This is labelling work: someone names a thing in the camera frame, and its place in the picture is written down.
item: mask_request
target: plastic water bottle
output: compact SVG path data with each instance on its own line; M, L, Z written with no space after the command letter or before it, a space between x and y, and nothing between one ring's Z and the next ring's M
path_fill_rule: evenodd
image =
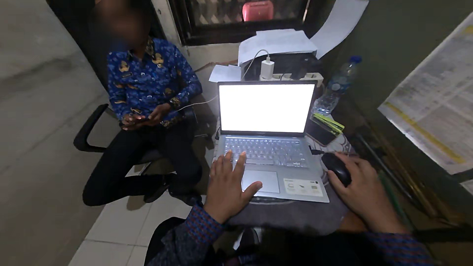
M324 89L323 95L315 100L312 113L329 115L338 103L340 97L347 91L355 79L357 64L361 62L361 56L352 56L348 63L343 64Z

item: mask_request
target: smartphone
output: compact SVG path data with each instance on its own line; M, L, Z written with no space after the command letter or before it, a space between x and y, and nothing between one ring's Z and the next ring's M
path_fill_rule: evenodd
M149 120L149 119L148 119L147 117L142 118L142 119L135 119L134 123L130 123L130 124L123 124L123 123L120 121L120 127L121 127L121 128L129 127L129 126L141 124L141 123L146 122L146 121L148 121L148 120Z
M311 116L306 122L306 134L323 147L327 147L341 133L334 131L325 123Z

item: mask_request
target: knee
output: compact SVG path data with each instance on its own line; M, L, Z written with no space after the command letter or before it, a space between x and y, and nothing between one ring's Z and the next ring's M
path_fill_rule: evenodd
M189 184L197 184L202 178L202 166L197 164L191 164L181 171L180 176Z
M85 186L84 191L82 192L82 201L87 206L100 206L102 205L97 198L96 193L93 193L87 186Z
M100 206L105 204L103 201L104 192L100 191L100 188L95 184L93 176L90 176L87 184L82 191L82 201L87 206Z

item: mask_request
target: person's right hand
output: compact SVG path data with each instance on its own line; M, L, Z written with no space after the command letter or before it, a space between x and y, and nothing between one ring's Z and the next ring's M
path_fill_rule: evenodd
M137 114L126 114L123 116L122 119L122 124L124 125L122 127L123 130L135 130L143 126L142 123L137 123L141 119L145 119L146 117L144 115L137 115Z
M375 232L408 233L386 196L376 170L366 160L335 154L350 172L351 184L345 187L333 171L328 171L330 183L340 198L368 227Z
M210 168L204 210L220 224L243 210L256 192L263 187L261 181L256 181L242 192L241 179L245 171L246 153L240 154L235 169L232 169L230 161L232 156L232 151L228 151L225 156L220 155Z

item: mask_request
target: table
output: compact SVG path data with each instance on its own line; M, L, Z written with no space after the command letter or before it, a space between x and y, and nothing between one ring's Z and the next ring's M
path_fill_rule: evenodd
M354 149L343 134L327 147L320 146L307 136L306 140L315 150L354 153ZM217 150L218 141L215 141L214 160L217 159ZM320 160L322 155L313 156L325 168ZM330 203L254 197L245 209L228 221L228 224L285 228L295 231L311 230L318 235L328 235L339 228L340 222L348 212L348 208L328 182L326 172L324 172L322 181Z

